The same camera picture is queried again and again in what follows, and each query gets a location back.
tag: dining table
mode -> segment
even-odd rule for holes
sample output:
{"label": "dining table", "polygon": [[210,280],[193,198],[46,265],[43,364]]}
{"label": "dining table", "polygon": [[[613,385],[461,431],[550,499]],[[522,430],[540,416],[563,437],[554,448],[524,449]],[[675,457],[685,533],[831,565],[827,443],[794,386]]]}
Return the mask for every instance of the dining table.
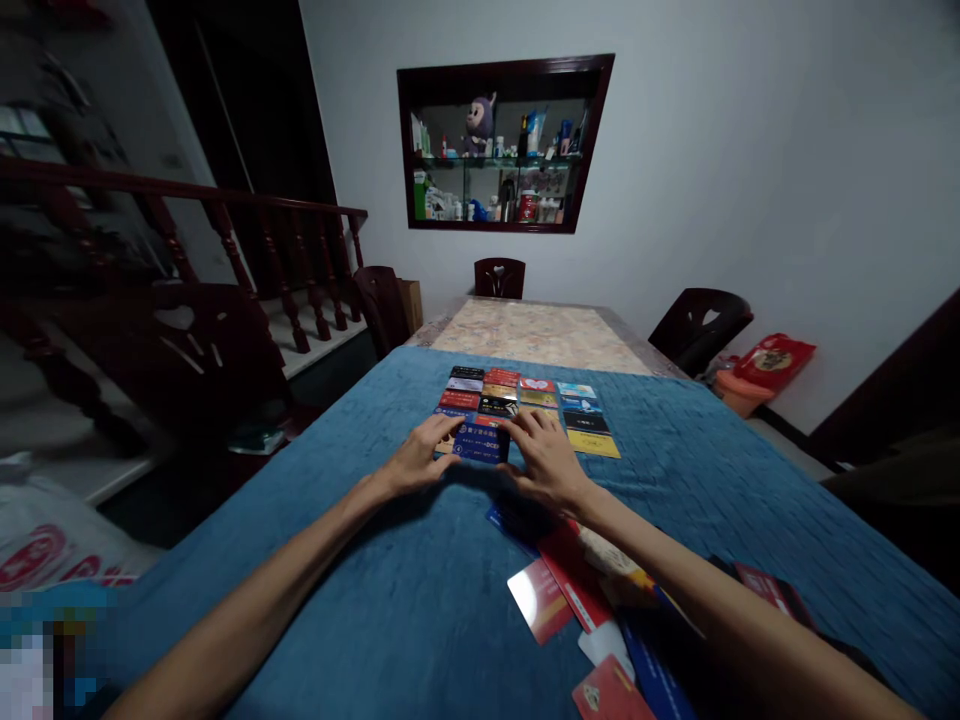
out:
{"label": "dining table", "polygon": [[[100,635],[128,686],[260,563],[380,467],[455,365],[590,385],[621,458],[586,473],[703,557],[784,578],[817,628],[931,718],[956,716],[960,601],[608,308],[464,297],[378,363],[136,583]],[[522,465],[511,444],[509,460]],[[507,580],[530,558],[488,521],[509,481],[464,461],[381,509],[228,717],[577,718],[592,665],[544,646]]]}

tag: chair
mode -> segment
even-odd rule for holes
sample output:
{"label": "chair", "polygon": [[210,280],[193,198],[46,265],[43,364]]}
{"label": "chair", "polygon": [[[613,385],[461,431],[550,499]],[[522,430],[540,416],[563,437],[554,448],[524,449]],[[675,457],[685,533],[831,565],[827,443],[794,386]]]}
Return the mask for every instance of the chair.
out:
{"label": "chair", "polygon": [[[244,421],[319,416],[293,400],[277,348],[236,285],[163,285],[77,303],[54,319],[134,404],[195,447],[222,449]],[[261,413],[280,401],[280,417]]]}
{"label": "chair", "polygon": [[360,268],[353,279],[360,295],[360,308],[373,336],[377,359],[383,360],[413,334],[403,311],[400,283],[393,268],[382,265]]}
{"label": "chair", "polygon": [[[714,312],[716,317],[707,318]],[[739,295],[687,288],[650,335],[650,344],[690,377],[696,377],[740,331],[753,321],[750,305]]]}
{"label": "chair", "polygon": [[478,297],[523,299],[523,276],[527,264],[510,258],[484,258],[473,264],[475,294]]}

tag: plush toy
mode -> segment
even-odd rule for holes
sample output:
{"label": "plush toy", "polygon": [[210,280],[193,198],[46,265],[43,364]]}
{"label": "plush toy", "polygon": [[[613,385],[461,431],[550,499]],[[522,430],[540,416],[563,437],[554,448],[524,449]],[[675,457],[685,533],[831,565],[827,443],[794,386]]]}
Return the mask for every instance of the plush toy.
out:
{"label": "plush toy", "polygon": [[487,100],[485,97],[475,98],[470,104],[467,113],[467,137],[463,139],[463,149],[472,156],[484,154],[487,138],[493,137],[493,103],[497,94]]}

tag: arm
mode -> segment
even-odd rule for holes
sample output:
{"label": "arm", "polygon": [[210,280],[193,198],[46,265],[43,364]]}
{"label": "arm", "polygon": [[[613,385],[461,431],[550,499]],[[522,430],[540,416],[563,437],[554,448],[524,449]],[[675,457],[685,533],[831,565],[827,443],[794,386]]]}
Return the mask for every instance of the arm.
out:
{"label": "arm", "polygon": [[500,466],[520,493],[586,525],[649,572],[778,715],[921,717],[849,658],[591,481],[555,420],[535,411],[504,427],[527,462],[525,472]]}
{"label": "arm", "polygon": [[197,623],[113,704],[105,718],[205,718],[247,684],[307,595],[364,523],[398,495],[437,482],[460,460],[433,459],[463,418],[433,415],[397,453],[294,536]]}

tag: marble table top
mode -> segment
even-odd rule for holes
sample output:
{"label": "marble table top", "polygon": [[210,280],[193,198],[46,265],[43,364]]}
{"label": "marble table top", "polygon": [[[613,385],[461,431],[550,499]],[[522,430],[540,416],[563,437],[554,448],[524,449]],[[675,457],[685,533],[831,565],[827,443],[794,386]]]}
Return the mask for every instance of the marble table top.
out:
{"label": "marble table top", "polygon": [[460,297],[406,343],[546,365],[685,378],[607,307]]}

